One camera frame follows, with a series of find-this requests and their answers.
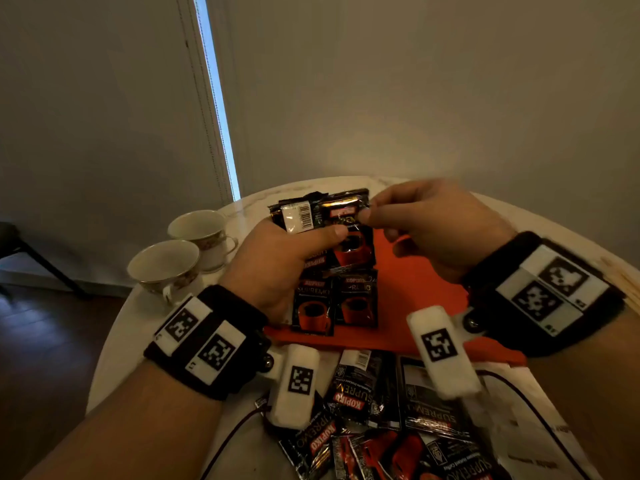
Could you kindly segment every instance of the person's right hand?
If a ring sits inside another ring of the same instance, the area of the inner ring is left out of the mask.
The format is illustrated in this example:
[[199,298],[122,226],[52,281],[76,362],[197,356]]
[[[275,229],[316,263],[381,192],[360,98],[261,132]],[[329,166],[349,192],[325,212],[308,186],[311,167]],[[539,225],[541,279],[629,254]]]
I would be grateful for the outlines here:
[[396,256],[425,256],[452,283],[517,234],[498,213],[447,180],[393,185],[373,197],[358,219],[383,228],[396,243]]

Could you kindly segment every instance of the dark brown floor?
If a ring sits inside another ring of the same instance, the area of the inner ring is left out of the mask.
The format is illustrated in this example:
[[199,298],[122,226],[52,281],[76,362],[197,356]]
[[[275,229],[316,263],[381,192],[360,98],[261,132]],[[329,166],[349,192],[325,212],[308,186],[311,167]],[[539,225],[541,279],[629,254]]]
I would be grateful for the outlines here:
[[18,480],[84,418],[124,300],[4,287],[13,302],[0,296],[0,463],[4,480]]

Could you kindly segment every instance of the black cable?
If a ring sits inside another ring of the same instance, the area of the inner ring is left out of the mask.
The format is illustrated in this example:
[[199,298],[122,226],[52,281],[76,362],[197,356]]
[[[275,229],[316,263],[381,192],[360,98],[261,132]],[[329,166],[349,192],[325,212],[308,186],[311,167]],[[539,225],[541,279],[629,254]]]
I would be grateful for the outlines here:
[[558,445],[558,448],[560,448],[560,450],[562,450],[562,453],[564,453],[564,455],[567,457],[567,459],[569,459],[569,461],[574,466],[574,468],[576,470],[578,470],[578,473],[580,473],[582,478],[584,478],[585,480],[591,480],[590,476],[588,476],[587,473],[585,473],[585,471],[582,468],[580,468],[580,465],[578,465],[578,462],[573,459],[573,457],[571,456],[571,453],[569,453],[567,451],[567,449],[564,447],[564,444],[562,443],[562,441],[560,441],[560,438],[558,438],[556,436],[556,434],[554,433],[553,428],[551,428],[551,426],[549,426],[547,421],[545,421],[545,419],[542,417],[542,415],[538,412],[537,409],[535,409],[535,407],[533,406],[531,401],[527,399],[527,397],[522,393],[522,391],[520,391],[520,389],[518,389],[516,386],[511,384],[507,379],[505,379],[504,377],[502,377],[499,374],[496,374],[495,372],[485,371],[485,370],[481,369],[481,370],[476,371],[476,373],[479,376],[489,376],[489,377],[493,377],[493,378],[498,379],[499,381],[503,382],[504,384],[507,384],[507,386],[509,386],[512,389],[512,391],[514,391],[517,395],[519,395],[520,398],[527,404],[529,409],[531,409],[531,411],[533,411],[533,414],[536,415],[536,417],[538,418],[540,423],[542,423],[542,426],[545,427],[545,429],[547,430],[549,435],[551,435],[553,440]]
[[211,471],[211,468],[213,467],[213,464],[216,462],[216,460],[218,459],[218,457],[220,456],[220,453],[222,453],[222,450],[225,449],[225,446],[227,446],[227,443],[229,443],[229,440],[231,438],[233,438],[233,436],[237,433],[238,429],[240,429],[240,427],[249,419],[251,418],[251,416],[253,416],[254,414],[257,413],[268,413],[269,411],[271,411],[271,406],[265,406],[263,408],[258,408],[258,409],[254,409],[253,411],[251,411],[249,414],[247,414],[247,416],[245,416],[244,418],[242,418],[240,420],[240,422],[238,424],[236,424],[236,427],[233,428],[231,430],[231,433],[228,434],[228,436],[225,438],[225,440],[222,442],[222,444],[220,445],[220,448],[218,448],[218,451],[216,451],[216,454],[213,455],[213,458],[211,459],[211,461],[209,462],[209,464],[207,465],[207,468],[205,468],[204,473],[202,474],[202,476],[200,477],[200,480],[205,480],[207,478],[207,475],[209,475],[209,472]]

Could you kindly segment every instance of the black wristband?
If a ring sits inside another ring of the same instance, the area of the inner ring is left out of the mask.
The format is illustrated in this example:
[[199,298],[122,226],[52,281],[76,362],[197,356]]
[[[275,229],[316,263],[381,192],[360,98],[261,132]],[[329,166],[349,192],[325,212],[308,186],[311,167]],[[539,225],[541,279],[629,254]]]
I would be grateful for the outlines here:
[[463,285],[486,335],[530,357],[580,342],[624,307],[624,294],[601,272],[532,232],[491,254]]
[[271,342],[267,317],[222,286],[205,288],[167,317],[144,355],[185,386],[224,400],[251,380]]

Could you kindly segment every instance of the pile of coffee sachets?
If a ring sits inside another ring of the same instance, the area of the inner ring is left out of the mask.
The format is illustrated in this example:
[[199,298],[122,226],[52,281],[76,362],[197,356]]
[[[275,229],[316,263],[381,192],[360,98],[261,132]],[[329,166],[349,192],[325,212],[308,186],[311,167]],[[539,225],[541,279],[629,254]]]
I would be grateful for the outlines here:
[[306,261],[293,302],[293,331],[332,336],[334,325],[378,326],[373,229],[358,222],[358,212],[368,206],[368,189],[313,192],[269,206],[273,222],[288,233],[334,224],[349,229],[338,246]]
[[[259,408],[267,395],[255,403]],[[309,426],[275,428],[300,480],[332,467],[338,480],[502,480],[459,401],[443,401],[422,362],[379,350],[345,350]]]

